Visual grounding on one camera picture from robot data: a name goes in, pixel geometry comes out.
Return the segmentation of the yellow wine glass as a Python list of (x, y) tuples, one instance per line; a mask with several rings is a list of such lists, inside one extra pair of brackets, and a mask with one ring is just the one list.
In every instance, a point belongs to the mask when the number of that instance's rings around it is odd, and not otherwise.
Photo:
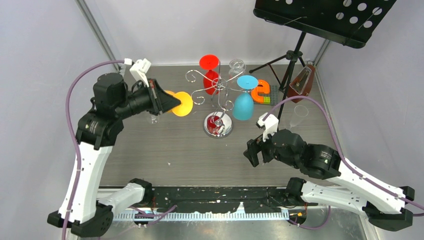
[(190, 94), (185, 91), (173, 92), (165, 90), (165, 92), (177, 98), (181, 102), (180, 105), (174, 107), (169, 112), (172, 112), (177, 117), (185, 117), (192, 111), (194, 102)]

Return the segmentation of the clear wine glass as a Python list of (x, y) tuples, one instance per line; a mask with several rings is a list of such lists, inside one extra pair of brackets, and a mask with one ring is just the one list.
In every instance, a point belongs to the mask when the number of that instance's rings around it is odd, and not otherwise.
[(150, 114), (150, 113), (147, 115), (147, 122), (149, 124), (154, 125), (154, 124), (157, 124), (159, 121), (160, 121), (159, 115), (154, 115), (154, 114)]

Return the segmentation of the blue wine glass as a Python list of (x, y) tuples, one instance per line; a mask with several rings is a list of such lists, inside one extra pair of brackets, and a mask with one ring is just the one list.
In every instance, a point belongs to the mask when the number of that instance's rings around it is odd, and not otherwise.
[(237, 85), (243, 92), (235, 99), (232, 110), (233, 117), (239, 121), (249, 120), (254, 113), (254, 100), (249, 90), (258, 86), (258, 79), (252, 75), (242, 75), (237, 79)]

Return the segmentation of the chrome wine glass rack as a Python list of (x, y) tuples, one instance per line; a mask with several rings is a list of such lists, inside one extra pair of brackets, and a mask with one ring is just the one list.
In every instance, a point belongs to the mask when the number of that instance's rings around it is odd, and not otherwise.
[(196, 75), (206, 79), (211, 86), (203, 87), (193, 91), (190, 96), (195, 105), (204, 105), (210, 103), (213, 111), (203, 120), (202, 128), (205, 134), (214, 139), (223, 139), (228, 137), (233, 129), (233, 120), (229, 112), (234, 109), (234, 102), (230, 100), (230, 91), (240, 91), (230, 87), (230, 83), (241, 77), (246, 71), (245, 67), (232, 72), (228, 79), (221, 76), (220, 71), (213, 70), (210, 74), (203, 74), (198, 70), (189, 70), (185, 74), (185, 79), (194, 83), (197, 80)]

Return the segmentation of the clear champagne flute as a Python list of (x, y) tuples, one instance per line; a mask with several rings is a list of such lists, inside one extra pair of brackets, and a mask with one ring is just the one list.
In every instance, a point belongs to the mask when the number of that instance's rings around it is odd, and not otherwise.
[(308, 116), (309, 109), (304, 105), (296, 105), (293, 109), (292, 116), (290, 118), (288, 128), (292, 129), (299, 124)]

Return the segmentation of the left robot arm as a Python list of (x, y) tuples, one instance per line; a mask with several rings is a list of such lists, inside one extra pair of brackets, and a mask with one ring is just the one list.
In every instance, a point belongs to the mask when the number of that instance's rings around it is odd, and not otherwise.
[(124, 119), (142, 112), (157, 116), (181, 104), (156, 79), (129, 90), (119, 73), (101, 75), (93, 93), (91, 109), (80, 118), (77, 128), (70, 130), (76, 145), (75, 164), (65, 199), (47, 217), (49, 224), (81, 238), (101, 237), (116, 215), (135, 204), (148, 207), (153, 202), (152, 184), (139, 178), (107, 197), (97, 198), (104, 167), (124, 129)]

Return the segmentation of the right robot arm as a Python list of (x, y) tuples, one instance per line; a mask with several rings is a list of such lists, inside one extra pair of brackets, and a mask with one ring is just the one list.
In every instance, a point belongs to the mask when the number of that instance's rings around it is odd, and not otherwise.
[(310, 178), (326, 180), (342, 186), (330, 189), (299, 177), (290, 178), (285, 198), (291, 205), (317, 203), (353, 212), (368, 219), (375, 227), (397, 232), (412, 226), (413, 213), (402, 200), (413, 201), (415, 190), (409, 186), (387, 184), (359, 169), (348, 159), (342, 160), (333, 148), (310, 144), (287, 129), (273, 135), (258, 136), (247, 142), (244, 156), (253, 167), (277, 160), (298, 169)]

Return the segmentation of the red wine glass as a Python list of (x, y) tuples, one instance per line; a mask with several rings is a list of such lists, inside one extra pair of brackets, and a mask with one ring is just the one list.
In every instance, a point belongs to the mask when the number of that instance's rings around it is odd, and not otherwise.
[(215, 94), (215, 86), (218, 81), (219, 74), (215, 71), (215, 68), (220, 64), (220, 60), (213, 54), (207, 54), (200, 58), (199, 66), (206, 70), (203, 78), (203, 87), (205, 92), (213, 96)]

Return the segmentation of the small clear glass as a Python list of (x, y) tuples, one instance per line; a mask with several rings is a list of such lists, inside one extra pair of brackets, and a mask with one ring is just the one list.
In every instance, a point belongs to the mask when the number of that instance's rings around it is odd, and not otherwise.
[(230, 79), (237, 79), (238, 77), (242, 76), (245, 73), (246, 65), (243, 60), (241, 59), (233, 59), (229, 62), (229, 78)]

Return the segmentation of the green lego brick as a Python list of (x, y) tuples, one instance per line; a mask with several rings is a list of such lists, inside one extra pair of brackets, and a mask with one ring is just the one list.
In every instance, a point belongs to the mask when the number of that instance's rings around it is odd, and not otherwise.
[(269, 96), (264, 96), (262, 100), (263, 100), (263, 104), (267, 104), (267, 105), (271, 104), (271, 98)]

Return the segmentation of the grey lego baseplate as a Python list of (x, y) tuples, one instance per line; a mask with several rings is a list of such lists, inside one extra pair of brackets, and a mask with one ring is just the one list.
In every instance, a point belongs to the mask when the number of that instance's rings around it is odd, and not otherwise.
[(275, 106), (279, 102), (279, 93), (278, 85), (270, 85), (270, 104), (265, 105)]

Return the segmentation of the orange letter e toy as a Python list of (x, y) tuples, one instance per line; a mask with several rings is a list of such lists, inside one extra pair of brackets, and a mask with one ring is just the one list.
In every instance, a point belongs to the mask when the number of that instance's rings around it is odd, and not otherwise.
[(258, 80), (258, 85), (251, 91), (250, 95), (256, 104), (263, 104), (263, 97), (270, 97), (271, 87), (269, 83), (263, 79)]

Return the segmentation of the brown wooden metronome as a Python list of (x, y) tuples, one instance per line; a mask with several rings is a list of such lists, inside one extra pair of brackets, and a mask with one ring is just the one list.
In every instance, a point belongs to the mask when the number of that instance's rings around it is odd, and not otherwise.
[(315, 72), (316, 68), (313, 65), (306, 65), (289, 84), (287, 97), (308, 96), (313, 86)]

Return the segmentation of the black music stand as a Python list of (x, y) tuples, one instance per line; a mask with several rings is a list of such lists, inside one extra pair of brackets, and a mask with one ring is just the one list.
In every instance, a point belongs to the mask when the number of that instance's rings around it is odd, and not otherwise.
[(283, 98), (288, 97), (295, 63), (305, 63), (300, 48), (307, 34), (361, 49), (394, 4), (393, 0), (257, 0), (253, 9), (257, 18), (301, 32), (295, 49), (279, 57), (289, 60), (280, 83)]

